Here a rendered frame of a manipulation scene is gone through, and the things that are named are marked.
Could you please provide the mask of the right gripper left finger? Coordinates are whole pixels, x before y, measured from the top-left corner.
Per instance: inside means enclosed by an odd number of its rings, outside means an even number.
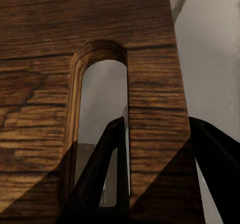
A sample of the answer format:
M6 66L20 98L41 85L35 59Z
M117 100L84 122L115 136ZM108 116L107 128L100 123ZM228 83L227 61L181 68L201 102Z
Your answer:
M124 120L120 117L107 125L55 224L131 224ZM117 203L114 207L99 207L116 148Z

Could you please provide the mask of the cutting board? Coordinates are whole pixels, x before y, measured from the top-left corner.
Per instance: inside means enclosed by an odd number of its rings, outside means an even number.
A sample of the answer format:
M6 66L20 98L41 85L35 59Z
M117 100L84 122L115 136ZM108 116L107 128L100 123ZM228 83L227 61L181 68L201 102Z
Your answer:
M127 70L131 224L206 224L170 0L0 0L0 224L56 224L104 60Z

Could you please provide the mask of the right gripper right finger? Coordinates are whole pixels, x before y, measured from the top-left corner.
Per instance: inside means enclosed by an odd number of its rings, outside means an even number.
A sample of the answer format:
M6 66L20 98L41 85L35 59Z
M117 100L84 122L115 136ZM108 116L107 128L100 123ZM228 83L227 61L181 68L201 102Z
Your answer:
M240 143L206 121L188 118L195 159L223 224L240 224Z

